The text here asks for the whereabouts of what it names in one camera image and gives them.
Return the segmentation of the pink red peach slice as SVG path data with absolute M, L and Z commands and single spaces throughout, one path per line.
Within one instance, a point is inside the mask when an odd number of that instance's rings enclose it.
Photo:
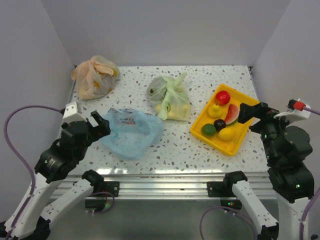
M 240 109 L 237 105 L 231 103 L 228 107 L 227 115 L 224 119 L 227 126 L 233 125 L 238 122 Z

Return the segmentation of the small yellow fruit piece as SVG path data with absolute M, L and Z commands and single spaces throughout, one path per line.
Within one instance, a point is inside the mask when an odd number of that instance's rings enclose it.
M 221 129 L 218 133 L 218 137 L 222 141 L 231 141 L 235 137 L 236 133 L 235 131 L 230 127 L 225 127 Z

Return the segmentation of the dark purple plum fruit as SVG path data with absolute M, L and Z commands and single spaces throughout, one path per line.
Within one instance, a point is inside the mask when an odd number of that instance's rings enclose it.
M 217 132 L 227 127 L 226 122 L 223 119 L 217 119 L 213 122 L 213 125 Z

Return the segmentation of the light blue plastic bag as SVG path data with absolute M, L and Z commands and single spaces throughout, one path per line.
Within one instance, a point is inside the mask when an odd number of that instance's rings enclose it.
M 109 121 L 110 134 L 99 141 L 121 159 L 140 159 L 164 134 L 163 121 L 141 110 L 110 108 L 102 117 Z

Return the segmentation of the red fruit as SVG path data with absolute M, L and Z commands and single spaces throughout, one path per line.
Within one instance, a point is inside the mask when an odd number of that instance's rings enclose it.
M 221 90 L 215 95 L 215 103 L 219 106 L 227 105 L 231 100 L 231 95 L 226 90 Z

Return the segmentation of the green fruit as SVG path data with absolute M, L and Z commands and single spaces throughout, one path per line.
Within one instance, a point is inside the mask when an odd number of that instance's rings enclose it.
M 207 123 L 202 126 L 201 128 L 201 134 L 205 137 L 212 137 L 216 134 L 216 128 L 213 124 Z

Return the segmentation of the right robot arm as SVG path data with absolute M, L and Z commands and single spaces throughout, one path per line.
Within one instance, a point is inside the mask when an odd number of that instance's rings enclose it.
M 309 113 L 290 106 L 279 112 L 260 102 L 250 106 L 240 104 L 238 122 L 244 124 L 252 118 L 259 121 L 249 127 L 260 134 L 268 166 L 268 178 L 274 191 L 278 219 L 275 219 L 251 188 L 242 171 L 227 173 L 223 179 L 223 192 L 236 196 L 249 214 L 259 240 L 307 240 L 308 213 L 320 195 L 304 160 L 313 151 L 309 134 L 292 122 L 306 120 Z

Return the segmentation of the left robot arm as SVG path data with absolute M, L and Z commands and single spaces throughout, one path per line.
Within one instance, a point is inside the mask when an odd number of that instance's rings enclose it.
M 0 224 L 0 236 L 6 240 L 45 240 L 54 221 L 87 196 L 104 193 L 104 178 L 94 170 L 87 170 L 73 189 L 53 203 L 48 203 L 54 191 L 76 168 L 92 143 L 111 133 L 109 121 L 91 112 L 97 122 L 92 126 L 81 118 L 62 124 L 60 138 L 39 158 L 30 170 L 31 183 L 13 215 Z

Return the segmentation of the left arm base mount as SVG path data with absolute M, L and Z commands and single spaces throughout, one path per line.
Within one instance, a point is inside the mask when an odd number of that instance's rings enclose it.
M 109 212 L 115 205 L 116 198 L 119 196 L 120 182 L 119 181 L 105 181 L 105 178 L 94 170 L 85 171 L 81 177 L 83 180 L 87 180 L 93 191 L 88 197 L 101 198 L 98 204 L 87 204 L 85 201 L 85 207 L 92 209 L 91 214 L 104 214 Z

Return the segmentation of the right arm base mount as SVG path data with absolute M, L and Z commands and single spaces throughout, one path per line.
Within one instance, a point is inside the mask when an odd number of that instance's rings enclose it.
M 220 198 L 224 210 L 241 210 L 244 206 L 249 215 L 253 212 L 250 206 L 253 190 L 242 171 L 226 173 L 222 181 L 208 181 L 206 187 L 208 197 Z

